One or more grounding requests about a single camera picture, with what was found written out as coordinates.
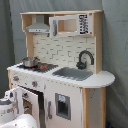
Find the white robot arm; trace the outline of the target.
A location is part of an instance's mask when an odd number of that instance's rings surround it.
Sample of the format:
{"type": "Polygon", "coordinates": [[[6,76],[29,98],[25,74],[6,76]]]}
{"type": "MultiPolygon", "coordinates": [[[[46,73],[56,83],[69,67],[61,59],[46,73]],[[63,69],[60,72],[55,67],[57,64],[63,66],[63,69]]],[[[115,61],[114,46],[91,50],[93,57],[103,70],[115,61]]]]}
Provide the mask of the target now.
{"type": "Polygon", "coordinates": [[[21,89],[11,89],[0,99],[0,128],[39,128],[30,114],[24,113],[21,89]]]}

